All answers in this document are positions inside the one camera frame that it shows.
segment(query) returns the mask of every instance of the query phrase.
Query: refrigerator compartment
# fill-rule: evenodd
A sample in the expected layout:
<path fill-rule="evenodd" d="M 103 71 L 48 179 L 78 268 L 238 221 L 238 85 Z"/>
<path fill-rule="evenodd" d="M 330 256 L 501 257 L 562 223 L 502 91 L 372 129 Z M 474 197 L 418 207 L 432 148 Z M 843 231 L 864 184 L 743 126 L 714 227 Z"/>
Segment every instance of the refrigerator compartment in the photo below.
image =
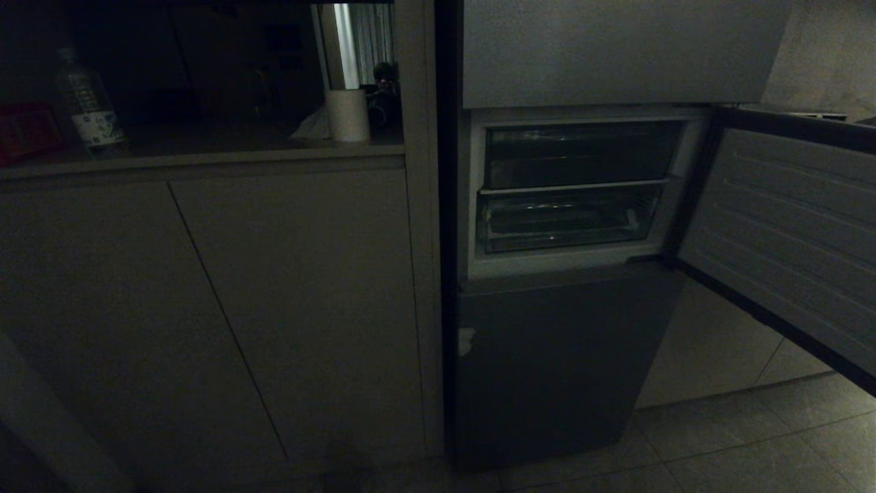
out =
<path fill-rule="evenodd" d="M 645 239 L 662 184 L 481 195 L 488 254 Z"/>
<path fill-rule="evenodd" d="M 667 174 L 683 129 L 681 121 L 488 128 L 484 186 L 659 180 Z"/>

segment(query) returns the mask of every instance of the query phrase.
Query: red box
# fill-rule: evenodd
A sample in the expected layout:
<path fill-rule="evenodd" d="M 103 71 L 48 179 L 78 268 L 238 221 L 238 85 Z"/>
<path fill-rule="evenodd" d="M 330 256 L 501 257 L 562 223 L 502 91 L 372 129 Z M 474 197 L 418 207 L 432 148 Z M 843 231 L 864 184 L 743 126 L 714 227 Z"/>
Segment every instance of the red box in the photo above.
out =
<path fill-rule="evenodd" d="M 50 104 L 0 106 L 0 166 L 50 153 L 65 145 Z"/>

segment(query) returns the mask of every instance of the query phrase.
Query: paper towel roll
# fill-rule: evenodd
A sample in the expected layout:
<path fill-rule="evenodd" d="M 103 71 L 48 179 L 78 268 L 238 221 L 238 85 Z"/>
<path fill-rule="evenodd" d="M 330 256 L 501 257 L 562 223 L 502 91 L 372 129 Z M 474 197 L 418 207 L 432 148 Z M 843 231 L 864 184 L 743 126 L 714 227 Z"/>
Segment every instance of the paper towel roll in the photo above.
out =
<path fill-rule="evenodd" d="M 332 140 L 365 142 L 371 139 L 364 89 L 327 90 L 326 108 Z"/>

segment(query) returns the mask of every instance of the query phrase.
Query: plastic bottle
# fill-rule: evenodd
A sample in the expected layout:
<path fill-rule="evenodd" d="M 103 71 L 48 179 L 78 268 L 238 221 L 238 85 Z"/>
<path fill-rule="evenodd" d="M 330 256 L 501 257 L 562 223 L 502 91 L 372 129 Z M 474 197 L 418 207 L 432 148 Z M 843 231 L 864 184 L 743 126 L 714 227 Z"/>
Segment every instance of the plastic bottle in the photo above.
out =
<path fill-rule="evenodd" d="M 56 77 L 58 89 L 88 153 L 99 159 L 130 155 L 130 144 L 103 89 L 101 76 L 76 63 L 72 47 L 61 48 L 58 56 L 64 61 Z"/>

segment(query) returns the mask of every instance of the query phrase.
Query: sticker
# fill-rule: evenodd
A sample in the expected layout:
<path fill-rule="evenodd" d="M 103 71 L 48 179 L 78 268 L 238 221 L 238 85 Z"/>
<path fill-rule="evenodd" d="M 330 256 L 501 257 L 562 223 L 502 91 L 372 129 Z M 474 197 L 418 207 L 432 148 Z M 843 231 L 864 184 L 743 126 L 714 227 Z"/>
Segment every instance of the sticker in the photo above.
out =
<path fill-rule="evenodd" d="M 92 111 L 73 116 L 76 131 L 86 146 L 106 146 L 124 140 L 114 111 Z"/>
<path fill-rule="evenodd" d="M 460 358 L 471 352 L 471 340 L 475 337 L 475 332 L 475 329 L 470 327 L 461 327 L 459 329 L 459 347 L 457 348 L 457 351 L 459 352 Z"/>

